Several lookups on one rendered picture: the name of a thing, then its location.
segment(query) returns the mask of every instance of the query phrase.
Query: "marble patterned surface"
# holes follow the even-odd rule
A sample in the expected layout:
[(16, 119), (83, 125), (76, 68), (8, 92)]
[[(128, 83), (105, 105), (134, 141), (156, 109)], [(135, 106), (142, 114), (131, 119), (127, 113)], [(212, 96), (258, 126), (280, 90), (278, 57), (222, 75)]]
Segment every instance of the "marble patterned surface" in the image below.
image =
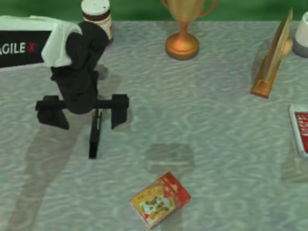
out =
[(278, 22), (193, 23), (201, 49), (185, 62), (164, 52), (177, 23), (115, 25), (99, 89), (129, 95), (130, 124), (111, 131), (105, 112), (95, 161), (90, 115), (66, 112), (69, 131), (37, 122), (35, 101), (58, 94), (48, 69), (0, 73), (0, 231), (147, 230), (128, 200), (169, 170), (192, 200), (157, 230), (306, 231), (287, 107), (308, 101), (308, 61), (290, 54), (268, 100), (249, 94)]

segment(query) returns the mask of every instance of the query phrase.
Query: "jar label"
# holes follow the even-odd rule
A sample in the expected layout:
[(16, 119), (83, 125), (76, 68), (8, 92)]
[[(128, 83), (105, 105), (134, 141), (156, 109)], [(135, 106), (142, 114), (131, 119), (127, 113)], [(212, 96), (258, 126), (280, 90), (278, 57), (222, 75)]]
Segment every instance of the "jar label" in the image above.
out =
[(106, 19), (101, 20), (101, 21), (91, 21), (87, 18), (84, 18), (84, 20), (99, 25), (106, 32), (109, 40), (112, 39), (112, 37), (114, 35), (114, 28), (113, 28), (113, 24), (112, 24), (112, 21), (111, 21), (111, 15), (109, 15)]

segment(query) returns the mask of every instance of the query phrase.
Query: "trophy base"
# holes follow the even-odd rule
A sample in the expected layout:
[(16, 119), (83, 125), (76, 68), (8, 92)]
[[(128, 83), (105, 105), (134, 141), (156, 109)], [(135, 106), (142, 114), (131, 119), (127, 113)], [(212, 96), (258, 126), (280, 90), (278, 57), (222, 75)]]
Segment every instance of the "trophy base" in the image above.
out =
[(256, 77), (256, 80), (254, 82), (253, 87), (251, 88), (250, 93), (265, 99), (269, 98), (271, 89), (273, 87), (273, 83), (275, 81), (281, 60), (278, 61), (278, 63), (275, 65), (272, 73), (270, 74), (268, 79), (263, 79), (264, 78), (264, 68), (265, 68), (265, 60), (266, 56), (263, 59), (262, 65), (259, 69), (258, 75)]
[(166, 53), (176, 60), (189, 60), (195, 57), (199, 52), (198, 39), (187, 34), (185, 40), (179, 40), (179, 33), (170, 35), (166, 41)]

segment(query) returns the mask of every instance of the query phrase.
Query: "green background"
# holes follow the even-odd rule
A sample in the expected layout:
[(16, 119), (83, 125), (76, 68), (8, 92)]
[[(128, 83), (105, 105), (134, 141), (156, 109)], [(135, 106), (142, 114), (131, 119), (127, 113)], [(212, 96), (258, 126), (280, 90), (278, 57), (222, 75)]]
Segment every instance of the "green background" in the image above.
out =
[[(278, 21), (294, 10), (300, 20), (308, 0), (218, 0), (217, 7), (201, 20), (210, 21)], [(114, 21), (172, 20), (160, 0), (110, 0)], [(213, 0), (207, 0), (205, 8)], [(41, 15), (78, 21), (82, 18), (81, 0), (0, 0), (0, 14), (14, 16)]]

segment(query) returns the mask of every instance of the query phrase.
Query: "wooden stand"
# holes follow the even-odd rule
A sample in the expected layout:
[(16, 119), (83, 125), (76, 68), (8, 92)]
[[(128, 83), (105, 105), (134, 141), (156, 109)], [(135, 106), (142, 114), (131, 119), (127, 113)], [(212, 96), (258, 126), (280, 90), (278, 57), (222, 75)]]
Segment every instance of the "wooden stand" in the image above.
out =
[(267, 99), (270, 95), (271, 89), (273, 87), (273, 83), (275, 81), (281, 60), (277, 62), (275, 67), (273, 68), (272, 73), (270, 74), (268, 79), (264, 77), (264, 66), (265, 66), (266, 56), (263, 59), (262, 65), (259, 69), (258, 75), (255, 79), (254, 85), (250, 90), (250, 93), (256, 96), (260, 96), (262, 98)]

